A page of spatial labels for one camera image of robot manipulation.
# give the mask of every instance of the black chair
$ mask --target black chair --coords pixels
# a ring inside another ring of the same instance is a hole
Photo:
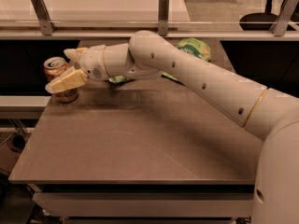
[[[262,13],[251,13],[245,15],[240,20],[240,26],[243,30],[269,30],[272,24],[276,21],[277,15],[273,14],[272,11],[272,1],[267,0],[265,10]],[[299,22],[299,6],[296,7],[291,21]],[[293,31],[294,29],[289,25],[288,31]]]

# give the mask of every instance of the white robotic arm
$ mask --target white robotic arm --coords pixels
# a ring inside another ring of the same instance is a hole
[[[68,49],[65,54],[92,80],[119,75],[156,78],[162,71],[171,74],[233,122],[265,140],[256,178],[253,223],[298,222],[297,98],[193,57],[148,31],[135,33],[129,44]],[[55,82],[48,84],[47,90],[55,91]]]

